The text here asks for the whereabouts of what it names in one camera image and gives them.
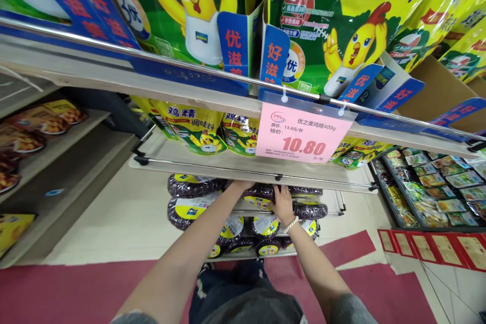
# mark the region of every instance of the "price tag holder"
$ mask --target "price tag holder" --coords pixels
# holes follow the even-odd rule
[[[260,116],[256,155],[307,163],[326,163],[357,114],[266,93]]]

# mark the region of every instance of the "gray sleeve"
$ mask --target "gray sleeve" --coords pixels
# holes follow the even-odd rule
[[[331,311],[330,324],[378,324],[358,296],[341,296]]]

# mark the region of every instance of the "person's right hand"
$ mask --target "person's right hand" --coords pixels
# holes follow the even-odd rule
[[[273,190],[275,191],[275,203],[272,204],[272,209],[286,228],[295,218],[289,188],[280,186],[279,189],[278,185],[274,185]]]

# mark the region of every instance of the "shelf rail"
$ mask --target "shelf rail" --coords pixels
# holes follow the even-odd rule
[[[218,77],[230,79],[230,80],[233,80],[233,81],[240,81],[240,82],[243,82],[243,83],[246,83],[246,84],[249,84],[249,85],[262,86],[262,87],[266,87],[266,88],[281,91],[281,92],[284,91],[284,87],[281,86],[281,85],[271,84],[271,83],[267,83],[265,81],[261,81],[261,80],[255,79],[255,78],[241,76],[241,75],[237,75],[237,74],[234,74],[234,73],[229,73],[229,72],[225,72],[225,71],[214,69],[214,68],[205,67],[205,66],[198,65],[198,64],[188,63],[188,62],[180,61],[180,60],[177,60],[177,59],[173,59],[173,58],[169,58],[169,57],[165,57],[165,56],[160,56],[160,55],[156,55],[156,54],[141,51],[141,50],[132,49],[132,48],[129,48],[129,47],[122,47],[122,46],[111,44],[111,43],[108,43],[108,42],[103,42],[101,40],[91,39],[91,38],[88,38],[88,37],[84,37],[84,36],[81,36],[81,35],[65,32],[65,31],[60,31],[60,30],[57,30],[57,29],[49,29],[47,27],[43,27],[43,26],[40,26],[40,25],[29,24],[29,23],[26,23],[26,22],[8,19],[8,18],[5,18],[5,17],[0,17],[0,25],[11,28],[11,29],[27,31],[27,32],[30,32],[30,33],[39,34],[39,35],[43,35],[43,36],[50,36],[52,38],[60,39],[60,40],[63,40],[63,41],[69,41],[69,42],[73,42],[73,43],[84,45],[84,46],[103,49],[105,51],[115,52],[115,53],[123,54],[123,55],[126,55],[126,56],[131,56],[131,57],[140,58],[140,59],[146,59],[146,60],[149,60],[149,61],[154,61],[154,62],[166,64],[166,65],[182,67],[182,68],[189,69],[189,70],[192,70],[192,71],[207,73],[207,74],[210,74],[210,75],[213,75],[213,76],[218,76]],[[377,115],[377,116],[386,117],[386,118],[389,118],[389,119],[398,120],[398,121],[403,122],[403,123],[410,123],[410,124],[414,124],[414,125],[417,125],[417,126],[420,126],[420,127],[430,128],[430,129],[434,129],[434,130],[441,131],[441,132],[448,133],[448,134],[455,134],[455,135],[467,137],[467,138],[470,138],[470,139],[473,139],[473,140],[476,140],[476,141],[486,142],[486,137],[484,137],[484,136],[479,136],[479,135],[476,135],[476,134],[473,134],[473,133],[463,132],[463,131],[460,131],[460,130],[457,130],[457,129],[442,127],[442,126],[439,126],[439,125],[428,123],[426,121],[412,119],[412,118],[409,118],[409,117],[406,117],[406,116],[401,116],[401,115],[386,113],[384,111],[369,109],[369,108],[361,106],[361,105],[356,105],[356,104],[352,104],[352,103],[339,101],[339,100],[333,99],[333,98],[331,98],[327,95],[323,95],[323,94],[317,95],[317,94],[312,94],[312,93],[309,93],[309,92],[306,92],[306,91],[296,90],[296,89],[292,89],[292,88],[285,88],[285,91],[288,94],[297,95],[297,96],[301,96],[301,97],[305,97],[305,98],[308,98],[308,99],[315,100],[319,104],[322,104],[322,105],[332,104],[332,105],[337,105],[337,106],[344,106],[344,107],[347,107],[347,108],[355,110],[355,111],[362,111],[362,112],[366,112],[368,114],[373,114],[373,115]]]

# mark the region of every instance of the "pink price tag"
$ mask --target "pink price tag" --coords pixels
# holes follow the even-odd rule
[[[326,163],[352,121],[263,103],[257,156]]]

